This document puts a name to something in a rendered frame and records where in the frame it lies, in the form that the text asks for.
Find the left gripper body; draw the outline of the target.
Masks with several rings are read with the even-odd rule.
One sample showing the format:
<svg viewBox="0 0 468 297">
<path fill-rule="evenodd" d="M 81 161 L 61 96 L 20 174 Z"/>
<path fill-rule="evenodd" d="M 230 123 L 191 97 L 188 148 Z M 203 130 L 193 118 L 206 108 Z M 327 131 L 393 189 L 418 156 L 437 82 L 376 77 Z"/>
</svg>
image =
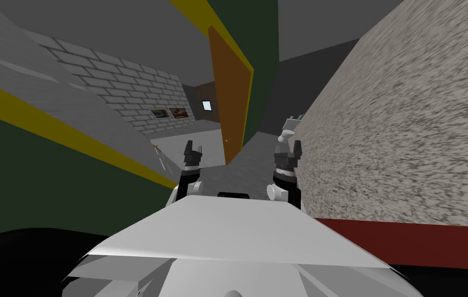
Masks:
<svg viewBox="0 0 468 297">
<path fill-rule="evenodd" d="M 199 166 L 202 158 L 202 152 L 186 150 L 184 152 L 184 165 L 186 167 Z"/>
</svg>

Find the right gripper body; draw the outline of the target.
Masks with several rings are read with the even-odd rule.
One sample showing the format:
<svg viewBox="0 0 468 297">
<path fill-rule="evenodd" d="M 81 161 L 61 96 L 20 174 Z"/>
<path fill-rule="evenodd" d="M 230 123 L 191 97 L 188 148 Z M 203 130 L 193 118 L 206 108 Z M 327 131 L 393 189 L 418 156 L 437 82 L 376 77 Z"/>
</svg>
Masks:
<svg viewBox="0 0 468 297">
<path fill-rule="evenodd" d="M 296 153 L 274 153 L 276 168 L 282 170 L 293 170 L 298 167 L 301 154 Z"/>
</svg>

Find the brown door leaf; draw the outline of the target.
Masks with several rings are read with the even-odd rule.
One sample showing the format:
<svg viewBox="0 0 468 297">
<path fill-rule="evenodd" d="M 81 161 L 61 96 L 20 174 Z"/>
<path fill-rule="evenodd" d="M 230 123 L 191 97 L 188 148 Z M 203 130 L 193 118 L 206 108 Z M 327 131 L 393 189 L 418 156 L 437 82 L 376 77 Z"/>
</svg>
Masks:
<svg viewBox="0 0 468 297">
<path fill-rule="evenodd" d="M 222 146 L 225 163 L 228 165 L 243 148 L 251 71 L 212 26 L 208 29 L 208 37 L 214 70 Z"/>
</svg>

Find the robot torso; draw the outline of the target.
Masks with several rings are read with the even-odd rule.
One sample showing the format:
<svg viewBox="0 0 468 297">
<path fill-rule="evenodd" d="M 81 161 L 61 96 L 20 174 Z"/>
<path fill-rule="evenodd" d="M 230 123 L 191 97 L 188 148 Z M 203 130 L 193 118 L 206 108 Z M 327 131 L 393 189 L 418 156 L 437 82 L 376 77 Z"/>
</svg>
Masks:
<svg viewBox="0 0 468 297">
<path fill-rule="evenodd" d="M 111 235 L 62 297 L 423 297 L 284 201 L 190 195 Z"/>
</svg>

